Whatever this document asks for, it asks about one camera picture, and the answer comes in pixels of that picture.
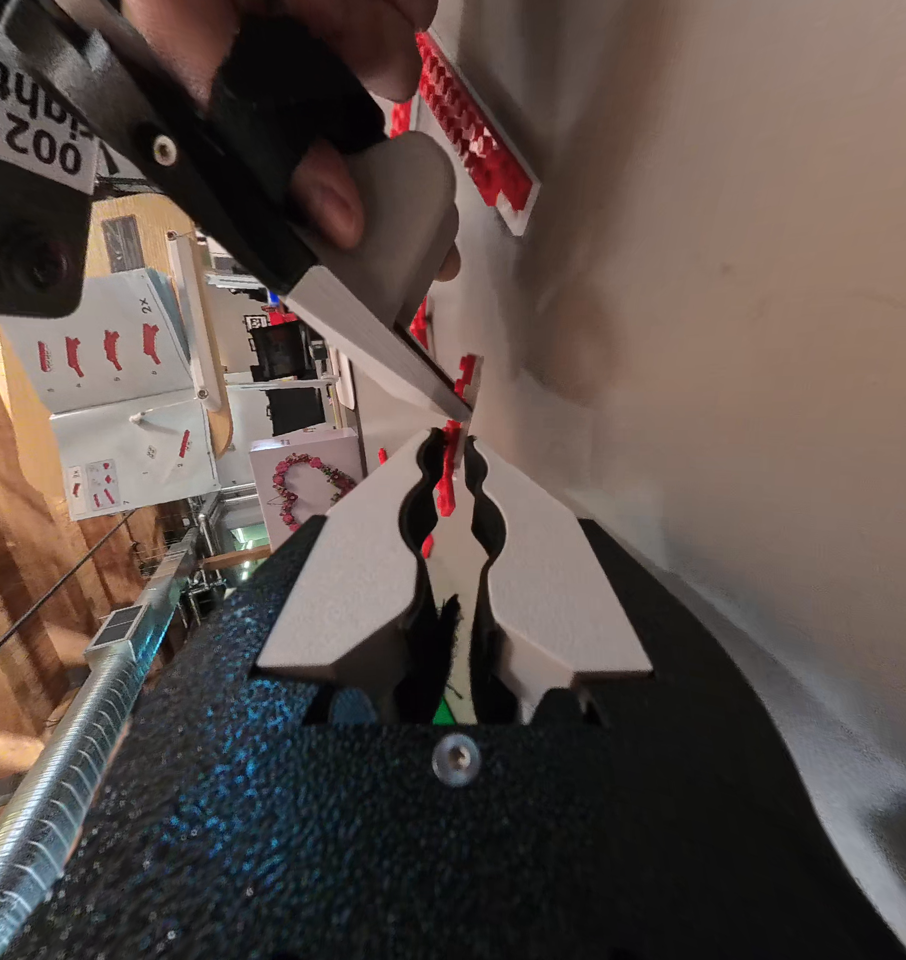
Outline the white book stand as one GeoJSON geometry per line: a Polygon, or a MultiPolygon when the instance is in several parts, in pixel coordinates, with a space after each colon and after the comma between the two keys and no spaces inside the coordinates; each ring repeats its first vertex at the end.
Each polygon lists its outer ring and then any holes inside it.
{"type": "Polygon", "coordinates": [[[185,334],[195,398],[207,416],[211,444],[219,457],[231,443],[233,419],[219,349],[203,292],[204,270],[193,234],[170,231],[167,251],[171,286],[185,334]]]}

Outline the long red lego strip assembly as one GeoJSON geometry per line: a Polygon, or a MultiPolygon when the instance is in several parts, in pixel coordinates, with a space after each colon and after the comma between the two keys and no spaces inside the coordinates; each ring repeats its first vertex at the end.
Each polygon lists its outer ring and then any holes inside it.
{"type": "Polygon", "coordinates": [[[525,234],[541,180],[504,126],[494,119],[431,31],[416,38],[422,72],[412,99],[410,127],[431,114],[483,202],[513,236],[525,234]]]}

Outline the black device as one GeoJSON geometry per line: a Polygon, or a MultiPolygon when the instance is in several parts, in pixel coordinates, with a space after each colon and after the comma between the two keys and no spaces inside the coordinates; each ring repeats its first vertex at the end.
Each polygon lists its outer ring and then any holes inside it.
{"type": "Polygon", "coordinates": [[[256,361],[250,367],[253,382],[283,378],[301,380],[322,376],[327,357],[321,336],[301,319],[250,325],[248,336],[256,361]]]}

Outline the lego box with heart picture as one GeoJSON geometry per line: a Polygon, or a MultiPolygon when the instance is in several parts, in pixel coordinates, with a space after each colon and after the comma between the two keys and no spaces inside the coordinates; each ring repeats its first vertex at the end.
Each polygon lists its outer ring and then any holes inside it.
{"type": "Polygon", "coordinates": [[[255,441],[248,454],[269,545],[276,551],[314,516],[324,516],[364,476],[351,427],[315,426],[255,441]]]}

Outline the lego instruction booklet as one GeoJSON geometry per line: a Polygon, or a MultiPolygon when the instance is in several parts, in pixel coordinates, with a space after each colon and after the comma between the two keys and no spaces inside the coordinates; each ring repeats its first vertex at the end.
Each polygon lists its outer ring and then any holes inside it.
{"type": "Polygon", "coordinates": [[[64,318],[0,316],[49,414],[78,522],[219,488],[171,282],[139,269],[88,278],[64,318]]]}

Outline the ribbed metal duct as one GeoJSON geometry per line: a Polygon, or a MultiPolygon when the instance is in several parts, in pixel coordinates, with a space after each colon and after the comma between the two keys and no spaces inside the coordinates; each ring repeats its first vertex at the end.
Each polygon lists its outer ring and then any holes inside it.
{"type": "Polygon", "coordinates": [[[0,820],[0,956],[62,876],[84,818],[197,562],[197,531],[172,544],[132,605],[145,612],[134,656],[120,650],[89,676],[0,820]]]}

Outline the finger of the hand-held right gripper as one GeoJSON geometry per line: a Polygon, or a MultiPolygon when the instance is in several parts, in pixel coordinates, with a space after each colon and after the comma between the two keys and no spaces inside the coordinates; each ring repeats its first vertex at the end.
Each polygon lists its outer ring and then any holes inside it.
{"type": "Polygon", "coordinates": [[[472,417],[447,373],[404,330],[377,319],[326,267],[307,270],[283,302],[394,398],[459,423],[472,417]]]}

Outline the small grey box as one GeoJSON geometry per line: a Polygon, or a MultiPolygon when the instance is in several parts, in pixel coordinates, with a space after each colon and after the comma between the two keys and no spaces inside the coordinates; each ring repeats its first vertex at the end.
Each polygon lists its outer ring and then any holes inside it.
{"type": "Polygon", "coordinates": [[[87,666],[93,668],[108,653],[116,650],[128,658],[133,657],[132,637],[144,612],[143,605],[125,606],[112,611],[83,651],[87,666]]]}

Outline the red and white lego assembly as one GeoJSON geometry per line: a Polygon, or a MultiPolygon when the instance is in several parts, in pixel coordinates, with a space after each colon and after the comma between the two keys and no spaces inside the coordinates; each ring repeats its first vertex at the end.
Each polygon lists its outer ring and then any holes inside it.
{"type": "MultiPolygon", "coordinates": [[[[469,353],[461,357],[459,362],[459,377],[455,381],[455,394],[466,403],[471,410],[476,406],[479,396],[482,377],[483,356],[469,353]]],[[[472,420],[469,413],[464,421],[448,419],[443,428],[444,457],[443,473],[435,485],[435,504],[438,514],[447,518],[456,509],[456,495],[454,475],[461,465],[463,450],[472,420]]]]}

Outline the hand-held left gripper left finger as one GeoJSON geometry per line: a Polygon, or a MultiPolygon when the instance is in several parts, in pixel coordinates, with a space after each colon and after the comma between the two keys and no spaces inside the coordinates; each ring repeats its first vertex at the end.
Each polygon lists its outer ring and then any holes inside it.
{"type": "Polygon", "coordinates": [[[433,432],[423,429],[319,517],[257,670],[362,690],[391,719],[433,719],[433,432]]]}

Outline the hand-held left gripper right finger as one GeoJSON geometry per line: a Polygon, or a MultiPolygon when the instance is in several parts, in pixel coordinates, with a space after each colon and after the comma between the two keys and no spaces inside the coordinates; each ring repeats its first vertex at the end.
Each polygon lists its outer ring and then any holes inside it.
{"type": "Polygon", "coordinates": [[[554,690],[653,674],[579,518],[478,438],[467,440],[471,533],[484,553],[469,649],[481,724],[531,722],[554,690]]]}

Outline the person's right hand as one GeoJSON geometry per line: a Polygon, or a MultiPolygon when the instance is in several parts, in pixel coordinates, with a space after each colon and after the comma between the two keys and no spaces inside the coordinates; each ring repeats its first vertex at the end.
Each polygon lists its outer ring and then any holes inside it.
{"type": "Polygon", "coordinates": [[[406,101],[436,2],[132,1],[124,17],[293,220],[335,247],[364,230],[346,158],[384,138],[372,96],[406,101]]]}

